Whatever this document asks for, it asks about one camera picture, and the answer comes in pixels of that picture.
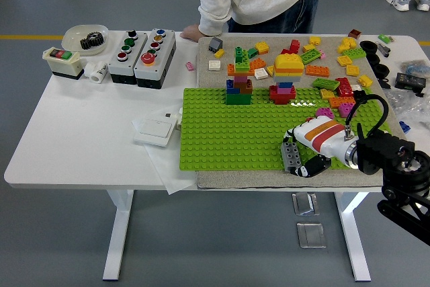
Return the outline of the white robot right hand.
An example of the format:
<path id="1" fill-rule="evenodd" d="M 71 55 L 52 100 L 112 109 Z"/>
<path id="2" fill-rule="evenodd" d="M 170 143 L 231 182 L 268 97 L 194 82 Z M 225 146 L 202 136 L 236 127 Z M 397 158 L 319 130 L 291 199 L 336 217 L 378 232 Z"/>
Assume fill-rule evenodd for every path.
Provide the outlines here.
<path id="1" fill-rule="evenodd" d="M 313 118 L 286 131 L 281 145 L 285 171 L 299 177 L 313 177 L 331 166 L 331 159 L 337 158 L 347 167 L 354 167 L 354 134 L 345 137 L 345 126 L 328 116 Z M 301 162 L 297 143 L 308 147 L 316 155 Z"/>

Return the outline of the person's right hand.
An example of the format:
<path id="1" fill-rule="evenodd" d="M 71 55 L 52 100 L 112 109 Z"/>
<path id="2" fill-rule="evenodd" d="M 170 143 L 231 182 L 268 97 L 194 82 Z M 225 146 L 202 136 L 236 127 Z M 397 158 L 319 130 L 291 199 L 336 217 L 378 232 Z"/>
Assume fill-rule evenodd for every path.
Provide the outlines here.
<path id="1" fill-rule="evenodd" d="M 204 37 L 199 30 L 199 25 L 197 24 L 186 27 L 182 33 L 180 33 L 180 36 L 193 42 L 198 42 L 200 38 Z"/>

